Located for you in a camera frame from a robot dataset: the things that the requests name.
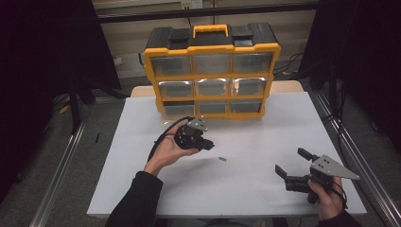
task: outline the wire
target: wire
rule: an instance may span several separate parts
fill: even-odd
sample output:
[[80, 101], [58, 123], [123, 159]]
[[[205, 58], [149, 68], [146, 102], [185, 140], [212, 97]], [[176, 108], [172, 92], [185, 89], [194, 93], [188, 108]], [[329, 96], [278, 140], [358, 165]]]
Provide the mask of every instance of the wire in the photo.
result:
[[174, 122], [172, 125], [170, 125], [170, 127], [168, 127], [165, 132], [163, 132], [159, 138], [154, 142], [153, 148], [150, 151], [149, 157], [148, 157], [148, 161], [153, 157], [154, 152], [156, 151], [157, 147], [159, 147], [160, 143], [162, 143], [162, 141], [166, 138], [166, 136], [168, 135], [172, 135], [171, 133], [168, 133], [174, 126], [176, 126], [178, 123], [184, 121], [184, 120], [193, 120], [195, 119], [195, 117], [192, 116], [185, 116], [182, 117], [180, 119], [178, 119], [176, 122]]
[[188, 19], [189, 27], [192, 27], [191, 19], [189, 19], [189, 17], [187, 17], [186, 19]]
[[301, 227], [301, 224], [302, 224], [302, 217], [300, 217], [300, 222], [298, 222], [297, 227]]
[[56, 106], [56, 105], [59, 104], [61, 101], [65, 100], [65, 98], [68, 96], [68, 94], [67, 94], [67, 95], [64, 95], [62, 98], [60, 98], [60, 96], [61, 96], [61, 95], [58, 95], [58, 96], [55, 98], [55, 100], [53, 101], [53, 106]]
[[282, 68], [284, 68], [284, 69], [281, 70], [280, 72], [276, 72], [276, 73], [273, 73], [273, 74], [274, 74], [274, 75], [277, 75], [277, 74], [283, 73], [284, 71], [288, 70], [289, 67], [292, 65], [292, 63], [293, 63], [295, 60], [297, 60], [298, 57], [300, 57], [301, 55], [304, 55], [304, 53], [293, 54], [291, 57], [289, 57], [289, 59], [288, 59], [288, 64], [286, 64], [286, 65], [284, 65], [284, 66], [281, 66], [281, 67], [278, 67], [278, 68], [275, 68], [275, 69], [273, 69], [273, 70], [278, 70], [278, 69], [282, 69]]
[[142, 55], [141, 53], [138, 53], [138, 59], [139, 59], [139, 63], [144, 66], [144, 63], [142, 62]]

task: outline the power outlet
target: power outlet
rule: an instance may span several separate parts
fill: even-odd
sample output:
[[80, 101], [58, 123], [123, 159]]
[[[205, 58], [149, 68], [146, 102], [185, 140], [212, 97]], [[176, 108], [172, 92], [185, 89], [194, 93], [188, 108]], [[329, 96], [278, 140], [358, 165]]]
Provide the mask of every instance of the power outlet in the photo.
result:
[[183, 0], [181, 1], [181, 9], [202, 9], [202, 0]]
[[203, 1], [202, 0], [192, 0], [192, 9], [202, 9]]
[[191, 8], [192, 8], [192, 1], [191, 0], [181, 1], [181, 9], [191, 9]]

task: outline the aluminum rail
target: aluminum rail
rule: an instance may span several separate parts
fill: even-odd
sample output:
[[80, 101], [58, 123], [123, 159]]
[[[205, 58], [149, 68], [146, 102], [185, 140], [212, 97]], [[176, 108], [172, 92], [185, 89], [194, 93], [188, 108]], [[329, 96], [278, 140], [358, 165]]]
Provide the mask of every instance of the aluminum rail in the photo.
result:
[[78, 142], [82, 136], [83, 130], [85, 129], [85, 125], [89, 120], [91, 110], [92, 108], [90, 106], [84, 106], [82, 108], [82, 121], [78, 126], [77, 131], [73, 135], [71, 135], [67, 148], [65, 149], [59, 166], [57, 167], [56, 173], [53, 176], [53, 180], [47, 187], [44, 198], [42, 199], [41, 204], [39, 205], [39, 208], [36, 211], [35, 216], [33, 217], [33, 220], [30, 222], [29, 227], [45, 226], [53, 205], [56, 201], [56, 198], [59, 195], [61, 183], [65, 176], [66, 170], [68, 169], [71, 160], [73, 159]]
[[108, 23], [121, 23], [121, 22], [131, 22], [131, 21], [151, 21], [160, 19], [234, 15], [234, 14], [248, 14], [248, 13], [261, 13], [261, 12], [313, 10], [317, 9], [320, 5], [321, 5], [320, 2], [309, 2], [309, 3], [293, 3], [293, 4], [275, 4], [275, 5], [264, 5], [264, 6], [253, 6], [253, 7], [207, 8], [207, 9], [145, 12], [145, 13], [133, 13], [133, 14], [110, 14], [110, 15], [97, 16], [97, 19], [95, 20], [101, 24], [108, 24]]
[[[323, 94], [316, 94], [316, 96], [320, 104], [322, 105], [324, 112], [327, 115], [330, 115], [331, 112], [328, 108], [328, 100], [326, 96]], [[336, 132], [338, 132], [340, 126], [339, 120], [333, 118], [330, 122]], [[360, 175], [365, 180], [366, 184], [368, 184], [381, 209], [387, 216], [390, 224], [394, 227], [401, 227], [401, 215], [400, 212], [397, 210], [394, 201], [392, 200], [384, 186], [381, 184], [381, 182], [378, 180], [372, 169], [369, 167], [362, 153], [357, 148], [357, 145], [355, 144], [354, 140], [351, 138], [351, 135], [348, 133], [347, 129], [345, 129], [344, 126], [341, 127], [340, 139], [341, 142], [344, 144], [346, 150], [350, 154], [352, 160], [357, 165]]]

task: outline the hand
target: hand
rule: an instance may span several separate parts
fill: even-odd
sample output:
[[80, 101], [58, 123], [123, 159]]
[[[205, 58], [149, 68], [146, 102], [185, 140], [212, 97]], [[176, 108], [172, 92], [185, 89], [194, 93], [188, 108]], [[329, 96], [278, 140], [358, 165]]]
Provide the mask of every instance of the hand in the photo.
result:
[[[339, 185], [333, 183], [333, 189], [342, 194], [342, 189], [340, 188], [341, 178], [334, 177], [334, 182]], [[319, 196], [317, 204], [320, 220], [331, 219], [342, 212], [342, 199], [338, 195], [334, 192], [328, 192], [327, 194], [320, 184], [313, 181], [308, 180], [307, 184]]]
[[174, 164], [181, 157], [190, 156], [199, 152], [196, 148], [181, 149], [175, 143], [173, 134], [176, 133], [180, 126], [181, 125], [176, 125], [168, 131], [168, 135], [162, 140], [162, 143], [160, 143], [154, 152], [153, 157], [145, 165], [144, 171], [157, 176], [163, 167]]

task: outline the white tabletop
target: white tabletop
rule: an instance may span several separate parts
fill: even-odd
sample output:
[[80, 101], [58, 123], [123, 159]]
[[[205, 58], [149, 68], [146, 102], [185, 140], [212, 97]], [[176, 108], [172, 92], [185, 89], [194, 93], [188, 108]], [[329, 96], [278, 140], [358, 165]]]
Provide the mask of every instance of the white tabletop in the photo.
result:
[[[88, 215], [107, 217], [131, 186], [137, 171], [167, 125], [156, 110], [154, 97], [127, 98]], [[183, 157], [165, 167], [165, 183], [157, 216], [160, 218], [257, 218], [315, 215], [307, 194], [289, 192], [274, 172], [304, 176], [310, 162], [297, 154], [305, 148], [341, 163], [307, 93], [270, 94], [261, 119], [206, 119], [203, 137], [211, 150]], [[365, 214], [356, 189], [343, 180], [348, 212]]]

